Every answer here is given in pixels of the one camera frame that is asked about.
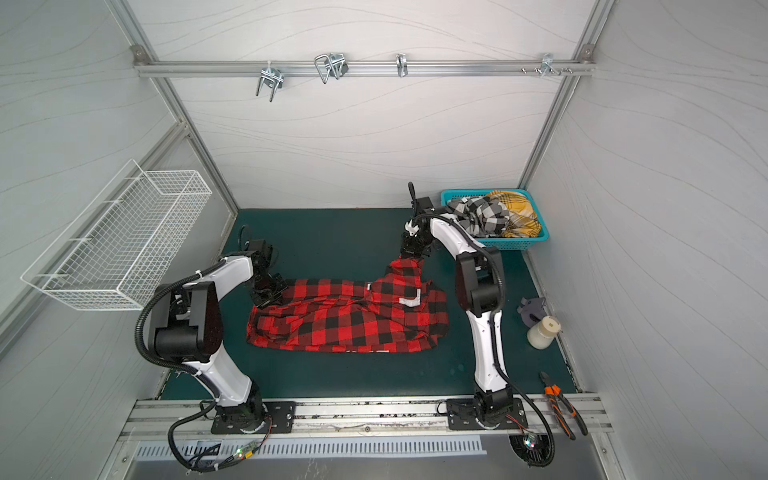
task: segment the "dark green mat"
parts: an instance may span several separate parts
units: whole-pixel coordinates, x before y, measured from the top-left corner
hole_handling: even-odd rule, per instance
[[[237,232],[250,225],[280,251],[273,269],[285,278],[371,281],[399,255],[408,209],[242,210],[225,252],[237,249]],[[544,370],[564,390],[575,392],[556,344],[540,351],[528,345],[517,313],[521,297],[537,296],[522,255],[504,252],[507,305],[502,317],[504,358],[510,378],[528,393],[542,392]],[[190,270],[204,265],[190,266]],[[436,349],[420,353],[311,353],[258,348],[245,340],[253,303],[244,286],[221,302],[224,345],[265,398],[458,395],[474,389],[475,354],[466,314],[454,294],[454,262],[441,249],[424,262],[423,277],[447,292],[450,330]],[[172,375],[163,399],[205,399],[208,393],[188,375]]]

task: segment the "wire mesh basket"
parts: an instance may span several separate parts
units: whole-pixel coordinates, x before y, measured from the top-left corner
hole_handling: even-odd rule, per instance
[[[116,198],[103,203],[89,227],[80,227],[83,233],[68,238],[61,254],[46,256],[63,235],[77,232],[86,208],[22,280],[76,310],[141,310],[211,190],[195,170],[138,170]]]

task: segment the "orange-handled pliers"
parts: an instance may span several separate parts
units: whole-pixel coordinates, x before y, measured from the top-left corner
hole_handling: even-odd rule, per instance
[[[549,375],[547,375],[545,372],[539,372],[538,378],[540,378],[541,381],[544,382],[544,384],[546,385],[544,388],[544,393],[547,396],[547,399],[549,400],[549,405],[552,407],[552,412],[554,413],[554,417],[558,420],[560,427],[563,428],[565,435],[568,435],[568,438],[570,438],[571,440],[576,439],[576,435],[574,435],[574,433],[571,431],[571,428],[568,427],[568,424],[565,422],[565,417],[563,416],[563,412],[561,412],[560,407],[558,407],[558,400],[563,402],[563,405],[565,405],[565,408],[568,409],[568,412],[571,414],[571,416],[576,419],[576,423],[578,424],[579,430],[581,430],[581,434],[587,435],[589,433],[587,431],[587,424],[584,423],[584,419],[581,417],[581,414],[563,396],[563,393],[560,390],[560,387],[552,383],[552,381],[549,379]]]

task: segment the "red plaid shirt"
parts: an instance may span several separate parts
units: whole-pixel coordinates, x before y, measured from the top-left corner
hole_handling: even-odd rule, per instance
[[[422,283],[422,262],[395,260],[371,283],[295,280],[282,306],[253,308],[247,339],[255,346],[308,352],[420,352],[448,333],[445,292]],[[401,298],[421,302],[410,307]]]

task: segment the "plastic bottle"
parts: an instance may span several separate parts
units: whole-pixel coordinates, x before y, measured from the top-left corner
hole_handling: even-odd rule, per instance
[[[553,316],[546,316],[528,331],[528,342],[535,349],[543,350],[554,340],[560,331],[560,322]]]

